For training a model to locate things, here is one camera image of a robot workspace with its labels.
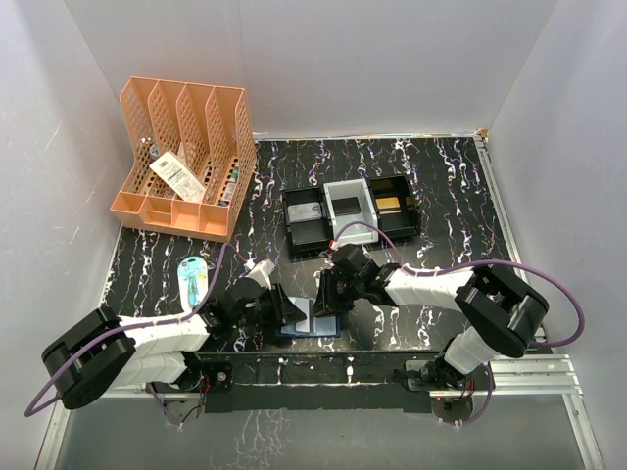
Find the blue card holder wallet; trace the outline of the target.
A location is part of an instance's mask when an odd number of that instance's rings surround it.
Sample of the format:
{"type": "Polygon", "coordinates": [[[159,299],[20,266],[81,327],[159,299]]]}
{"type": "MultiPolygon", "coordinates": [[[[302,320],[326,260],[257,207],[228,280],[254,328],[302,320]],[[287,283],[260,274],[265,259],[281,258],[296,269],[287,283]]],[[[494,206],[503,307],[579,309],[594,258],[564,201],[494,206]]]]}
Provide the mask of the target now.
{"type": "Polygon", "coordinates": [[[304,321],[282,326],[277,331],[279,338],[339,338],[341,336],[338,316],[314,317],[314,300],[289,297],[289,301],[306,315],[304,321]]]}

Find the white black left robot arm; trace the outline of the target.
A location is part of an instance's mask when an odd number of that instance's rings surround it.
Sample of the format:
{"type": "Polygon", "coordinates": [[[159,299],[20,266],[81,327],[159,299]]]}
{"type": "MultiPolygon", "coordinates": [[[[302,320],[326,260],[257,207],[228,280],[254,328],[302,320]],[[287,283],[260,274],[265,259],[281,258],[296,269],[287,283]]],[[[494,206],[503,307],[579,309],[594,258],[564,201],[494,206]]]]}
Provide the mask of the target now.
{"type": "Polygon", "coordinates": [[[44,349],[41,358],[67,409],[87,406],[114,388],[141,383],[196,388],[203,368],[191,359],[206,343],[242,325],[280,330],[308,315],[273,283],[274,264],[253,263],[223,293],[188,313],[153,320],[119,316],[100,307],[44,349]]]}

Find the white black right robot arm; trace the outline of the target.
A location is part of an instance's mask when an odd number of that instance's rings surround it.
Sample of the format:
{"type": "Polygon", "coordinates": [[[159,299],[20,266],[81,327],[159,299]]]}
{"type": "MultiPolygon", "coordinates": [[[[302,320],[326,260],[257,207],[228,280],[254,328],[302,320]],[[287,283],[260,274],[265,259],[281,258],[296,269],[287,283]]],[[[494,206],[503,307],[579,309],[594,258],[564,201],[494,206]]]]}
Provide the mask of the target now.
{"type": "Polygon", "coordinates": [[[523,357],[549,310],[542,295],[496,262],[440,274],[398,263],[379,265],[356,245],[345,245],[329,257],[330,267],[320,274],[315,317],[347,313],[364,299],[374,306],[435,306],[466,318],[468,328],[435,359],[401,371],[418,383],[456,389],[499,355],[523,357]]]}

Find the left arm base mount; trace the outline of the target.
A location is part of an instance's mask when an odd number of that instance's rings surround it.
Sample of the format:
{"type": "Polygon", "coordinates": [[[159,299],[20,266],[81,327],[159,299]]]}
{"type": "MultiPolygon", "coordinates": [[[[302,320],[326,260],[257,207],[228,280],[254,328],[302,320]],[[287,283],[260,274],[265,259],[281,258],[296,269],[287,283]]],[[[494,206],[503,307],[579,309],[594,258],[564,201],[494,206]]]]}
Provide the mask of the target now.
{"type": "Polygon", "coordinates": [[[196,354],[185,353],[183,371],[170,382],[151,385],[159,393],[228,393],[233,385],[233,366],[226,361],[208,361],[196,354]]]}

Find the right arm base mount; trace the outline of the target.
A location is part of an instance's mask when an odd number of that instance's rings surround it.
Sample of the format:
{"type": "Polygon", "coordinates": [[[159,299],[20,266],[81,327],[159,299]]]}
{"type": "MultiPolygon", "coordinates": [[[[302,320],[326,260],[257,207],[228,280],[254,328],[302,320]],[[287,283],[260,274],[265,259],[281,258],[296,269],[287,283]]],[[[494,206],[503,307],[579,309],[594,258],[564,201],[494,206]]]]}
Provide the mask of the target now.
{"type": "Polygon", "coordinates": [[[479,392],[494,389],[493,380],[483,366],[463,374],[440,359],[407,360],[395,368],[390,381],[412,392],[479,392]]]}

